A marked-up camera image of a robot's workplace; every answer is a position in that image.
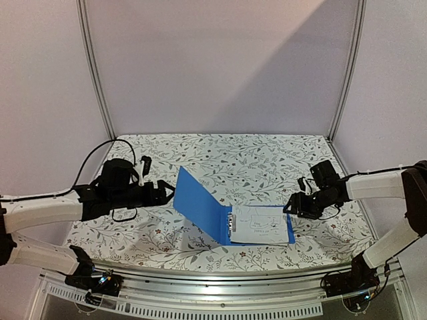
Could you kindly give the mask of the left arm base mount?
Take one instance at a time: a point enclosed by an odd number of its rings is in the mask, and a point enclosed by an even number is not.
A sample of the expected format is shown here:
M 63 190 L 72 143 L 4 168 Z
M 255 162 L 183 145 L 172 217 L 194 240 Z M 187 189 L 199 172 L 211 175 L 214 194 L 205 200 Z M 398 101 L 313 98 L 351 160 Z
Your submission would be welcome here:
M 100 306 L 103 297 L 118 297 L 123 285 L 124 278 L 108 269 L 102 273 L 80 273 L 67 275 L 65 284 L 77 289 L 86 290 L 84 301 L 86 304 Z

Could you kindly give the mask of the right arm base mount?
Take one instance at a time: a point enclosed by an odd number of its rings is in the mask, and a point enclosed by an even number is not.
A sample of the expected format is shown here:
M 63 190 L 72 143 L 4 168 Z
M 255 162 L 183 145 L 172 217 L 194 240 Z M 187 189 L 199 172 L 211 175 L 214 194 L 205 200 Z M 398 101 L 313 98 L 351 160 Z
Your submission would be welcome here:
M 385 263 L 385 281 L 382 285 L 377 269 L 352 267 L 345 273 L 337 271 L 325 274 L 320 281 L 320 287 L 325 291 L 326 297 L 341 295 L 344 307 L 357 315 L 364 313 L 370 303 L 383 292 L 388 284 L 390 273 L 390 265 Z

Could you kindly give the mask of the chrome lever arch clip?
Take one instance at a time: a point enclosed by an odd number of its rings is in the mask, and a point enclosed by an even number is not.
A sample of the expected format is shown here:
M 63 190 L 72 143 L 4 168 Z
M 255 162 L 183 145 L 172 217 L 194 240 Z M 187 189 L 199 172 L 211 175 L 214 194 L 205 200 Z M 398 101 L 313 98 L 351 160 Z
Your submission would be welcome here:
M 228 213 L 227 224 L 228 224 L 228 237 L 231 237 L 232 234 L 236 231 L 236 216 L 232 212 Z

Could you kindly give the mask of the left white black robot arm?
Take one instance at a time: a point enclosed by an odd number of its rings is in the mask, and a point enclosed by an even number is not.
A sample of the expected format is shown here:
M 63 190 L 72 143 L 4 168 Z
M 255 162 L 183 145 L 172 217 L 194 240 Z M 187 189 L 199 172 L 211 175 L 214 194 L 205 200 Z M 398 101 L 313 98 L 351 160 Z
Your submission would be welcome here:
M 60 247 L 18 232 L 38 225 L 64 221 L 92 221 L 115 209 L 137 209 L 167 204 L 175 188 L 163 180 L 120 187 L 101 183 L 78 185 L 67 194 L 34 199 L 4 200 L 1 207 L 1 264 L 20 264 L 64 275 L 90 275 L 93 262 L 80 247 Z

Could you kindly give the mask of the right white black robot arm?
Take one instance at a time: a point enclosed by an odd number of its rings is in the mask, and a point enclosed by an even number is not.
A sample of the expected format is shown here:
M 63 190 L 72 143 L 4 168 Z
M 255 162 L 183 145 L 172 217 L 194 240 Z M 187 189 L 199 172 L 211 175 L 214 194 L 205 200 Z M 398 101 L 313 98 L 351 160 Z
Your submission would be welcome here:
M 426 161 L 340 176 L 331 161 L 310 168 L 317 191 L 302 187 L 283 212 L 318 220 L 325 209 L 360 202 L 370 212 L 378 240 L 352 259 L 350 278 L 362 280 L 426 235 Z

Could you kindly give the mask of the blue folder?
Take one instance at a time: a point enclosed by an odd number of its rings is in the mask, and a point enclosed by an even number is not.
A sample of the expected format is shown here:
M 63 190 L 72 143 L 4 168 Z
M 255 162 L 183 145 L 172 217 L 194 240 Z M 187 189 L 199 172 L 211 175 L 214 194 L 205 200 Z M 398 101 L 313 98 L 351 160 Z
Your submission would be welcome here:
M 239 245 L 230 242 L 228 237 L 227 216 L 232 207 L 220 204 L 219 201 L 198 182 L 183 167 L 179 168 L 177 176 L 176 190 L 173 199 L 173 208 L 181 213 L 185 218 L 204 233 L 207 233 L 213 240 L 220 245 L 225 246 L 256 246 Z M 288 224 L 291 227 L 292 243 L 296 242 L 292 221 L 288 216 Z M 267 246 L 286 246 L 286 245 L 267 245 Z

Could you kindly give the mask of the hand drawn sketch paper sheet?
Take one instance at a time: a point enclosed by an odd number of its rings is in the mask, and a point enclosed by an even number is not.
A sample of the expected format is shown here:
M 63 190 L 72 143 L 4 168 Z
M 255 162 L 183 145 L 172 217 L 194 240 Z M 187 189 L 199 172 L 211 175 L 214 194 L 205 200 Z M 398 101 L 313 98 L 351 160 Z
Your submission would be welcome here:
M 282 207 L 235 206 L 236 231 L 230 242 L 239 245 L 287 245 L 292 243 L 288 216 Z

